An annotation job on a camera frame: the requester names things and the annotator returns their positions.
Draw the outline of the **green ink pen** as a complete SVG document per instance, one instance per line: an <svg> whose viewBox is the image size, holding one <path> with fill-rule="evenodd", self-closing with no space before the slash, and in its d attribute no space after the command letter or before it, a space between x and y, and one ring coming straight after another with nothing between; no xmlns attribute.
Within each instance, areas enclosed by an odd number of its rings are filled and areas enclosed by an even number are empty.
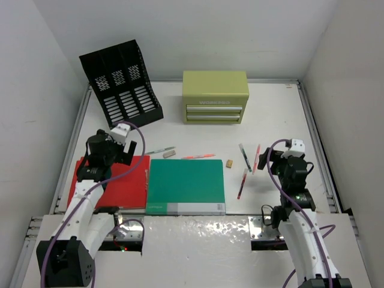
<svg viewBox="0 0 384 288"><path fill-rule="evenodd" d="M241 151L241 153L242 153L242 156L243 156L243 158L244 158L244 160L245 160L245 163L246 163L246 166L247 166L248 171L249 171L249 172L252 172L252 168L251 168L251 166L250 166L249 159L248 159L248 157L247 157L247 154L246 154L246 152L245 152L245 149L244 149L244 146L243 146L242 143L239 144L239 149L240 149L240 151Z"/></svg>

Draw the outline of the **olive green drawer toolbox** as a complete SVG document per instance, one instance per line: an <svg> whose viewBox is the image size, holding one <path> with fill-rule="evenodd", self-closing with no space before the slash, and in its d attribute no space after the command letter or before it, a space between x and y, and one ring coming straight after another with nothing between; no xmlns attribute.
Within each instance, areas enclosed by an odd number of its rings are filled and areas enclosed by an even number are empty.
<svg viewBox="0 0 384 288"><path fill-rule="evenodd" d="M183 72L186 124L240 124L250 96L245 71Z"/></svg>

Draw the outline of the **dark red ink pen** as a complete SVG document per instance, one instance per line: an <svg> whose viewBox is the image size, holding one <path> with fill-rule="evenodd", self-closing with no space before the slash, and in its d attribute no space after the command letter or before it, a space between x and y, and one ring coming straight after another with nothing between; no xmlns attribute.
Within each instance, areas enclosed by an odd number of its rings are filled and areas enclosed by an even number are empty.
<svg viewBox="0 0 384 288"><path fill-rule="evenodd" d="M245 181L246 181L246 178L247 178L247 174L248 174L248 169L245 168L244 172L242 174L242 181L241 181L241 185L240 185L240 188L239 188L239 191L238 191L238 195L237 195L237 199L238 200L241 198L241 194L242 194L242 191L244 189L244 185L245 185Z"/></svg>

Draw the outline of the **green binder folder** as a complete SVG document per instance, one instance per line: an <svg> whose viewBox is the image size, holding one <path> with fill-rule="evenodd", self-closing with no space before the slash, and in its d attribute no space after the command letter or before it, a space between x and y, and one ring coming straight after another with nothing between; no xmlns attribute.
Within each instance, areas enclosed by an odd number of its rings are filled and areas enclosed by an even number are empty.
<svg viewBox="0 0 384 288"><path fill-rule="evenodd" d="M225 215L223 162L151 160L146 214Z"/></svg>

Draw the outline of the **beige eraser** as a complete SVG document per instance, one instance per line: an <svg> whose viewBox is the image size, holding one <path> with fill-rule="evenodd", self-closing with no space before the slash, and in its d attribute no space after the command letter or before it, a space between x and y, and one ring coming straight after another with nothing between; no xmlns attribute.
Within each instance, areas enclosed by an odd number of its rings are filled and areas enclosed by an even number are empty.
<svg viewBox="0 0 384 288"><path fill-rule="evenodd" d="M175 154L176 154L176 152L175 152L174 150L169 151L169 152L165 152L165 153L163 154L163 158L169 158L169 157L174 156Z"/></svg>

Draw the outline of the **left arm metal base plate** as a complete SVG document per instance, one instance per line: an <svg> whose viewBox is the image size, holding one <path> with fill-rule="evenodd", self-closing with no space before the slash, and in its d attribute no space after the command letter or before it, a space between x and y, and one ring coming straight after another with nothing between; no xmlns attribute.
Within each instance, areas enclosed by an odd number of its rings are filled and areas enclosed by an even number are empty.
<svg viewBox="0 0 384 288"><path fill-rule="evenodd" d="M145 237L143 217L135 218L112 210L98 211L91 217L89 236L92 240L112 245L142 245Z"/></svg>

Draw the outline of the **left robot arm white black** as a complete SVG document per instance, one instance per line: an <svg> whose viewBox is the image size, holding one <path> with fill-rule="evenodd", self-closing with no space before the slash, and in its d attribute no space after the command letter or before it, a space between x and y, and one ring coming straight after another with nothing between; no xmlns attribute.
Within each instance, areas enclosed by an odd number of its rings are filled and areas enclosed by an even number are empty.
<svg viewBox="0 0 384 288"><path fill-rule="evenodd" d="M41 287L87 287L95 281L95 255L115 227L112 213L95 212L107 184L115 180L112 166L129 166L137 143L130 142L131 128L118 124L110 132L98 130L86 141L85 155L76 171L70 204L58 228L36 248Z"/></svg>

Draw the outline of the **light red pen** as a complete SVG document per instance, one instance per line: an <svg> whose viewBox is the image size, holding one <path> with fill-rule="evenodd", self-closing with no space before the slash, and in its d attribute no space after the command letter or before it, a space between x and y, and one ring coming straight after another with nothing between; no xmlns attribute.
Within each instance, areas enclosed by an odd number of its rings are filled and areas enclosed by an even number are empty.
<svg viewBox="0 0 384 288"><path fill-rule="evenodd" d="M261 146L260 146L260 144L258 144L257 149L256 149L256 156L254 159L254 165L253 165L253 169L252 169L252 175L254 175L256 170L257 170L257 165L259 162L259 155L260 155L260 148L261 148Z"/></svg>

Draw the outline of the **grey green pen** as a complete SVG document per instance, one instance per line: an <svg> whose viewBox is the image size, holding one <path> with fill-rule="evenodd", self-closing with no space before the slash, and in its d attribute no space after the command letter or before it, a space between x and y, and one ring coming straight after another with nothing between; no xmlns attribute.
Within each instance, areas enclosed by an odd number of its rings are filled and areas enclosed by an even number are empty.
<svg viewBox="0 0 384 288"><path fill-rule="evenodd" d="M175 149L175 148L176 148L175 146L170 146L170 147L166 147L166 148L161 148L161 149L157 149L157 150L154 150L154 151L146 152L145 155L152 155L152 154L157 154L157 153L161 153L161 152L166 152L166 151L173 150L173 149Z"/></svg>

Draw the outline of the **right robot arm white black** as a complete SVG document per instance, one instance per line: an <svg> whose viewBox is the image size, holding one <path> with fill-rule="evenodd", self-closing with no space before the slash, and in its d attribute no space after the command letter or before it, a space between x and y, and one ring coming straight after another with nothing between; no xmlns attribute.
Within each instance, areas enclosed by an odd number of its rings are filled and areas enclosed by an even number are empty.
<svg viewBox="0 0 384 288"><path fill-rule="evenodd" d="M306 188L309 163L302 151L267 148L257 168L267 169L280 192L271 226L283 236L295 267L298 287L351 287L333 264L317 221L314 200Z"/></svg>

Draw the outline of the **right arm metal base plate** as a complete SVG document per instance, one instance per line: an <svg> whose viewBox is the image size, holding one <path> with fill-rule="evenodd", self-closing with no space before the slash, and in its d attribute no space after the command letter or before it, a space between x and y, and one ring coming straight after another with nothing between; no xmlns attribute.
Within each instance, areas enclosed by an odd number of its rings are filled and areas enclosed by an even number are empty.
<svg viewBox="0 0 384 288"><path fill-rule="evenodd" d="M271 217L252 215L248 216L248 228L251 241L266 241L266 242L281 242L284 241L283 235L279 233L277 229L273 229L272 226L267 226L271 223Z"/></svg>

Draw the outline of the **orange highlighter pen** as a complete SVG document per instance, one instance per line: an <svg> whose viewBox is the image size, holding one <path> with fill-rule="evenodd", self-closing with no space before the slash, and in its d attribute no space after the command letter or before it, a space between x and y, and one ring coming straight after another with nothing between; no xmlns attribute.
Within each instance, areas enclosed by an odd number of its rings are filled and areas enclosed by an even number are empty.
<svg viewBox="0 0 384 288"><path fill-rule="evenodd" d="M181 159L183 159L183 160L195 160L195 159L211 158L211 157L215 157L215 154L193 155L193 156L182 157Z"/></svg>

